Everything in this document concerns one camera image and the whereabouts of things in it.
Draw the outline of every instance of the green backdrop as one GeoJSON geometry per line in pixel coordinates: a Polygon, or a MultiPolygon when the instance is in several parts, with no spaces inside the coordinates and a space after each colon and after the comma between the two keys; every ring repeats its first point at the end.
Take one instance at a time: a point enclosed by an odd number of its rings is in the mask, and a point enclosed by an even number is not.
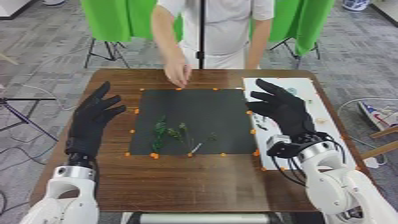
{"type": "MultiPolygon", "coordinates": [[[[102,41],[150,39],[150,11],[156,0],[81,0],[92,37],[102,41]]],[[[275,18],[269,41],[292,37],[294,53],[303,55],[319,37],[333,0],[275,0],[275,18]]],[[[175,37],[180,40],[180,17],[175,20],[175,37]]]]}

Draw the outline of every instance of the black mat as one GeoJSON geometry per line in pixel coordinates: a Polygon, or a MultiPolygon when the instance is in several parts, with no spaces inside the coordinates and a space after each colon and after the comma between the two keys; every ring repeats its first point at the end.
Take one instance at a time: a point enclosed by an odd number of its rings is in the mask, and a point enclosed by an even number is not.
{"type": "MultiPolygon", "coordinates": [[[[141,93],[129,144],[132,155],[152,152],[154,125],[164,116],[166,128],[186,124],[196,154],[250,154],[255,150],[241,90],[147,90],[141,93]]],[[[188,147],[164,134],[159,155],[188,153],[188,147]]]]}

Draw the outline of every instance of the orange dot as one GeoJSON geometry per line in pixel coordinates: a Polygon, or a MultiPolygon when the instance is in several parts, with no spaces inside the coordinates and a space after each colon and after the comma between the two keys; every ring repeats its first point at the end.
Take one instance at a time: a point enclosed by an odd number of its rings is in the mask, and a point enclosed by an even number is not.
{"type": "Polygon", "coordinates": [[[259,156],[259,150],[257,150],[257,149],[255,149],[251,155],[253,155],[253,156],[259,156]]]}

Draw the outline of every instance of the human hand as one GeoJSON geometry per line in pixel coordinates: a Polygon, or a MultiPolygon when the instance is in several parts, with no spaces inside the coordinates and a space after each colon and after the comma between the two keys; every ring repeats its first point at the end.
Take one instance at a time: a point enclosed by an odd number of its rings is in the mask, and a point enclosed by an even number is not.
{"type": "Polygon", "coordinates": [[[257,102],[246,102],[246,107],[253,113],[269,117],[275,121],[280,132],[291,138],[305,133],[314,133],[312,118],[305,110],[303,100],[291,93],[264,82],[255,80],[259,88],[267,92],[250,92],[250,96],[259,99],[257,102]]]}
{"type": "Polygon", "coordinates": [[[184,57],[172,58],[164,61],[164,76],[172,84],[184,88],[189,79],[191,67],[186,64],[184,57]]]}
{"type": "Polygon", "coordinates": [[[109,83],[104,82],[76,108],[65,142],[65,154],[81,153],[92,159],[97,154],[106,123],[125,111],[124,105],[109,108],[120,102],[118,95],[102,100],[108,89],[109,83]]]}

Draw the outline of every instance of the black robotic glove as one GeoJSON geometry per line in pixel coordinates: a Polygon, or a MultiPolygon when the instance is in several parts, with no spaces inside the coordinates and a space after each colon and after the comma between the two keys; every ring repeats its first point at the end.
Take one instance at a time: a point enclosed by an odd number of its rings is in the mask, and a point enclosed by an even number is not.
{"type": "Polygon", "coordinates": [[[255,84],[267,93],[251,91],[250,96],[260,101],[246,102],[246,107],[253,113],[269,117],[278,125],[282,134],[294,141],[301,135],[315,132],[312,118],[305,110],[305,102],[283,88],[260,79],[255,80],[255,84]]]}
{"type": "Polygon", "coordinates": [[[67,135],[65,154],[81,153],[90,159],[93,159],[97,155],[106,123],[115,115],[125,111],[124,105],[109,108],[120,102],[118,95],[102,100],[108,89],[109,83],[104,82],[79,104],[72,114],[67,135]]]}

